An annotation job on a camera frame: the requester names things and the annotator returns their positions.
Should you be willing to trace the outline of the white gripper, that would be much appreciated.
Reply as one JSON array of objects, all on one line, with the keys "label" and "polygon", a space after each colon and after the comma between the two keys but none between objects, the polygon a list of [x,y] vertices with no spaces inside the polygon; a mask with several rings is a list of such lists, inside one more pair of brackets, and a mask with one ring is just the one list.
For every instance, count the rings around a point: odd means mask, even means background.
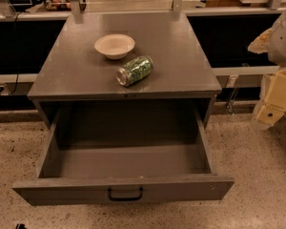
[{"label": "white gripper", "polygon": [[[269,50],[272,29],[264,31],[248,46],[248,51],[261,54]],[[257,112],[256,120],[267,126],[274,126],[286,112],[286,69],[271,76],[269,90],[265,97],[266,105]]]}]

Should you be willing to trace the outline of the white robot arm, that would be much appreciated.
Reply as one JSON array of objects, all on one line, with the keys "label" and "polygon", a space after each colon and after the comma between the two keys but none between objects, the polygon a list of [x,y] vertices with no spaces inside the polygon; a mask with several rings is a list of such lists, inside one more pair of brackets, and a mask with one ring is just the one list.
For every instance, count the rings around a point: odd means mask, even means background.
[{"label": "white robot arm", "polygon": [[249,45],[248,51],[266,52],[268,59],[278,65],[275,73],[263,76],[260,99],[252,119],[255,128],[266,130],[286,113],[286,10]]}]

